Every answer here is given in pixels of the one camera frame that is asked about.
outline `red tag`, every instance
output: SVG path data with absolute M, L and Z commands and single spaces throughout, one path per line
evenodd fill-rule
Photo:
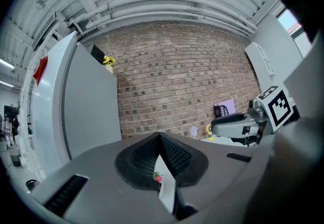
M 38 86 L 38 83 L 39 83 L 39 81 L 40 81 L 40 79 L 42 77 L 42 74 L 43 74 L 43 72 L 44 72 L 44 70 L 46 68 L 47 58 L 48 58 L 48 56 L 46 56 L 45 58 L 40 60 L 39 66 L 38 66 L 37 70 L 35 71 L 35 73 L 33 75 L 35 80 L 36 80 L 37 86 Z

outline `black vent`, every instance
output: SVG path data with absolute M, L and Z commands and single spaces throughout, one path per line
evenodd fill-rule
M 87 178 L 74 175 L 69 181 L 45 204 L 45 208 L 62 217 L 68 206 L 88 181 Z
M 208 159 L 204 153 L 172 138 L 171 133 L 159 132 L 123 149 L 116 157 L 115 167 L 131 186 L 159 191 L 160 185 L 153 179 L 159 155 L 178 187 L 197 184 L 208 168 Z

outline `ceiling pipe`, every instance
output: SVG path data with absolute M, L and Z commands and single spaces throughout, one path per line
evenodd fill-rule
M 124 20 L 124 19 L 130 19 L 130 18 L 135 18 L 135 17 L 140 17 L 140 16 L 151 16 L 151 15 L 183 15 L 183 16 L 195 16 L 195 17 L 199 17 L 199 18 L 203 18 L 205 20 L 210 20 L 210 21 L 213 21 L 215 23 L 219 23 L 219 24 L 223 24 L 227 27 L 230 27 L 232 29 L 235 29 L 236 32 L 242 36 L 246 36 L 246 35 L 249 35 L 249 36 L 252 36 L 251 33 L 249 32 L 245 32 L 244 30 L 234 26 L 234 25 L 231 25 L 229 23 L 226 23 L 226 22 L 223 22 L 223 21 L 220 21 L 220 20 L 217 20 L 215 18 L 211 18 L 211 17 L 208 17 L 208 16 L 204 16 L 204 15 L 199 15 L 199 14 L 193 14 L 193 13 L 186 13 L 186 12 L 176 12 L 176 11 L 155 11 L 155 12 L 144 12 L 144 13 L 136 13 L 136 14 L 130 14 L 130 15 L 125 15 L 125 16 L 120 16 L 120 17 L 117 17 L 117 18 L 114 18 L 114 19 L 111 19 L 107 22 L 103 22 L 89 30 L 86 30 L 84 32 L 84 34 L 102 26 L 102 25 L 105 25 L 107 23 L 113 23 L 113 22 L 116 22 L 116 21 L 120 21 L 120 20 Z
M 113 0 L 110 3 L 108 3 L 107 5 L 100 6 L 98 9 L 95 9 L 94 11 L 91 11 L 90 13 L 88 13 L 88 14 L 86 14 L 84 16 L 81 15 L 78 18 L 79 19 L 82 18 L 82 20 L 85 20 L 87 18 L 90 18 L 91 16 L 93 16 L 96 13 L 101 13 L 101 12 L 104 12 L 104 11 L 109 10 L 109 9 L 114 9 L 116 7 L 120 7 L 120 6 L 123 6 L 123 5 L 136 3 L 136 2 L 143 2 L 143 1 L 152 1 L 152 0 Z M 175 0 L 175 1 L 187 1 L 187 2 L 192 2 L 192 3 L 198 3 L 198 4 L 207 5 L 207 6 L 211 7 L 211 8 L 217 9 L 217 10 L 223 12 L 223 13 L 231 15 L 236 20 L 240 20 L 240 21 L 244 22 L 246 25 L 249 25 L 253 29 L 257 30 L 257 27 L 255 26 L 254 23 L 252 23 L 249 20 L 247 20 L 246 18 L 242 17 L 237 12 L 235 12 L 235 11 L 233 11 L 231 9 L 228 9 L 227 7 L 222 6 L 222 5 L 220 5 L 220 4 L 216 3 L 216 2 L 208 1 L 208 0 Z
M 237 26 L 245 29 L 246 31 L 250 32 L 250 33 L 254 33 L 254 30 L 248 28 L 247 26 L 241 24 L 240 22 L 236 21 L 235 19 L 215 12 L 215 11 L 211 11 L 208 9 L 203 9 L 203 8 L 197 8 L 197 7 L 191 7 L 191 6 L 187 6 L 187 5 L 177 5 L 177 4 L 154 4 L 154 5 L 142 5 L 142 6 L 138 6 L 138 7 L 134 7 L 134 8 L 127 8 L 127 9 L 123 9 L 114 13 L 111 13 L 109 15 L 106 15 L 96 21 L 93 22 L 89 22 L 86 25 L 86 29 L 91 29 L 97 25 L 102 25 L 102 23 L 107 23 L 110 20 L 114 19 L 114 18 L 118 18 L 120 16 L 124 16 L 124 15 L 128 15 L 128 14 L 133 14 L 133 13 L 138 13 L 138 12 L 149 12 L 149 11 L 162 11 L 162 10 L 187 10 L 187 11 L 192 11 L 192 12 L 198 12 L 201 13 L 203 15 L 208 15 L 211 17 L 216 17 L 218 19 L 223 19 L 225 21 L 231 22 L 233 24 L 236 24 Z
M 79 15 L 78 17 L 76 17 L 75 19 L 70 19 L 71 22 L 76 22 L 76 23 L 79 23 L 81 21 L 85 21 L 87 20 L 88 18 L 92 17 L 92 16 L 95 16 L 97 14 L 100 14 L 102 12 L 105 12 L 108 10 L 108 4 L 104 5 L 104 6 L 101 6 L 89 13 L 83 13 L 81 15 Z

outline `yellow object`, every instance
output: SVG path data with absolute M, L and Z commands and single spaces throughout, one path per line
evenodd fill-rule
M 212 126 L 210 124 L 206 125 L 206 132 L 208 134 L 208 140 L 213 141 L 214 138 L 212 137 Z
M 103 59 L 103 65 L 110 65 L 110 66 L 114 66 L 116 64 L 116 59 L 113 57 L 108 57 L 105 56 Z

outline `white cabinet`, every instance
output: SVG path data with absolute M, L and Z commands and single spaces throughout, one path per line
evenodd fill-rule
M 33 139 L 46 175 L 97 146 L 122 139 L 117 78 L 76 40 L 60 40 L 32 98 Z
M 275 76 L 267 51 L 255 42 L 247 46 L 245 51 L 257 74 L 261 92 L 266 91 L 272 85 Z

